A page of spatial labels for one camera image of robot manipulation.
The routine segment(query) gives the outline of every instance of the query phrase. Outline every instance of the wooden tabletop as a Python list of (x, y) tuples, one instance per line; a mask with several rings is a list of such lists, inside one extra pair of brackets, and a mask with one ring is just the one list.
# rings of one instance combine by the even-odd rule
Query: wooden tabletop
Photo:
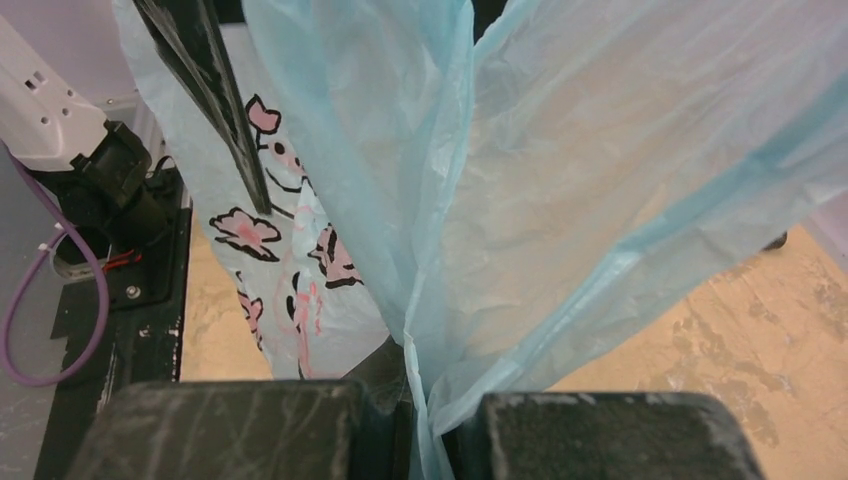
[[(182, 379), (266, 379), (235, 286), (193, 231)], [(798, 227), (704, 283), (553, 389), (697, 391), (745, 429), (771, 480), (848, 478), (848, 278)]]

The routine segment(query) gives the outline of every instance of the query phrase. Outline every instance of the plastic bag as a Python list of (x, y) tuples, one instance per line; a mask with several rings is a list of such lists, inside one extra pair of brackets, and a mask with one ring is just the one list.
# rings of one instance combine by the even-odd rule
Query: plastic bag
[(230, 150), (156, 52), (130, 0), (114, 0), (121, 45), (153, 111), (195, 216), (238, 290), (275, 378), (336, 378), (388, 331), (289, 142), (279, 103), (244, 25), (222, 35), (255, 134), (274, 214), (256, 213)]
[(552, 385), (848, 185), (845, 2), (510, 0), (473, 48), (462, 0), (244, 8), (428, 478), (484, 392)]

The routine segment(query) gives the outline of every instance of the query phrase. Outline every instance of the light blue plastic bag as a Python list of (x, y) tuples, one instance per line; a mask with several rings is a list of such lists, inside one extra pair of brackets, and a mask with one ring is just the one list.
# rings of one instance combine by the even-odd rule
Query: light blue plastic bag
[(464, 0), (244, 8), (427, 478), (485, 392), (552, 385), (848, 186), (848, 2), (511, 0), (473, 47)]

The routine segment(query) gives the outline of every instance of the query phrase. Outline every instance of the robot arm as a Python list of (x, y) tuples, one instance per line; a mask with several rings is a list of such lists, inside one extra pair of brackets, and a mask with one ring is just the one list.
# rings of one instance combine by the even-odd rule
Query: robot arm
[(0, 16), (0, 140), (50, 190), (72, 223), (101, 230), (119, 251), (165, 231), (147, 191), (150, 155), (47, 65)]

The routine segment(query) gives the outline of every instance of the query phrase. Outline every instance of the blue plastic fold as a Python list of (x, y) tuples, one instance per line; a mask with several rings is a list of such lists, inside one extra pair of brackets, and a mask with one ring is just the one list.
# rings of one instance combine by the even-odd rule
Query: blue plastic fold
[(293, 144), (395, 340), (426, 478), (848, 188), (848, 3), (245, 2)]

